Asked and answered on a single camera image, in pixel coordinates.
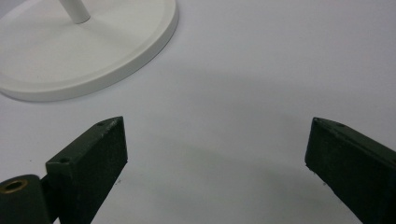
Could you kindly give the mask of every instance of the white circular disc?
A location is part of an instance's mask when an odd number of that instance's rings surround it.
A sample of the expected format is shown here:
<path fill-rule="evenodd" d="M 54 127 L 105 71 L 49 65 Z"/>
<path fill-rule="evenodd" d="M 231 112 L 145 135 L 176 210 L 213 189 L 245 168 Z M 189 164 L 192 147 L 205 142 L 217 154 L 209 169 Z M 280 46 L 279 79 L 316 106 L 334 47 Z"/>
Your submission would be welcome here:
<path fill-rule="evenodd" d="M 26 101 L 74 98 L 144 66 L 172 37 L 175 0 L 84 0 L 74 24 L 59 1 L 31 0 L 0 20 L 0 91 Z"/>

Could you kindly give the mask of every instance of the white round base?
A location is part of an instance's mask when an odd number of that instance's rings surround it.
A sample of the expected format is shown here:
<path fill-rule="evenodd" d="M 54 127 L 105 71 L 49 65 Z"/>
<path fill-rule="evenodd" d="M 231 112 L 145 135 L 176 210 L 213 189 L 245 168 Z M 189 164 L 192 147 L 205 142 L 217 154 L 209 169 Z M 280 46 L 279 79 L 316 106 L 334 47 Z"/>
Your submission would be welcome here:
<path fill-rule="evenodd" d="M 59 1 L 31 0 L 0 20 L 0 91 L 56 101 L 112 85 L 157 55 L 177 27 L 175 0 L 84 0 L 74 24 Z"/>

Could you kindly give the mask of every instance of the tabletop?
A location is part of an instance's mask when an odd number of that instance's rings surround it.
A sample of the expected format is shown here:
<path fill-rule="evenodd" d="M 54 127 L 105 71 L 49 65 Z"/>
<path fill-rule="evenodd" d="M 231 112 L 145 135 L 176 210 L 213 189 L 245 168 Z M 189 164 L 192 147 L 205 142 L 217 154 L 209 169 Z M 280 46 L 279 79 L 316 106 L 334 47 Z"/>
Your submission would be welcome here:
<path fill-rule="evenodd" d="M 59 102 L 0 94 L 0 180 L 44 176 L 123 116 L 129 162 L 92 223 L 360 223 L 304 154 L 313 117 L 396 148 L 396 1 L 177 3 L 173 38 L 123 81 Z"/>

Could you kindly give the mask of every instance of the black object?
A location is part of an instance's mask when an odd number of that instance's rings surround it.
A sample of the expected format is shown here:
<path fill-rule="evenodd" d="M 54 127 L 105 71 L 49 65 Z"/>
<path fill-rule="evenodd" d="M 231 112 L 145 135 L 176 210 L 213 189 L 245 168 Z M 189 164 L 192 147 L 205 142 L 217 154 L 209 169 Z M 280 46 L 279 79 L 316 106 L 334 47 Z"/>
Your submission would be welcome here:
<path fill-rule="evenodd" d="M 0 224 L 91 223 L 126 164 L 122 117 L 96 123 L 46 163 L 0 184 Z"/>
<path fill-rule="evenodd" d="M 364 224 L 396 223 L 396 152 L 314 118 L 305 162 Z"/>

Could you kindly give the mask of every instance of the white pole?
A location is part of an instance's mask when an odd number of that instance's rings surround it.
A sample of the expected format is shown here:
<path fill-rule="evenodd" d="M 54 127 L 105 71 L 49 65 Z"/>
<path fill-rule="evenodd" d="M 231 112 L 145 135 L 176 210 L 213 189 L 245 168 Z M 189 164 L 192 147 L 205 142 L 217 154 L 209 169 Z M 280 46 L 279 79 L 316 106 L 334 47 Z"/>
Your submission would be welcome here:
<path fill-rule="evenodd" d="M 81 0 L 59 0 L 69 14 L 73 23 L 80 24 L 90 19 L 91 15 Z"/>

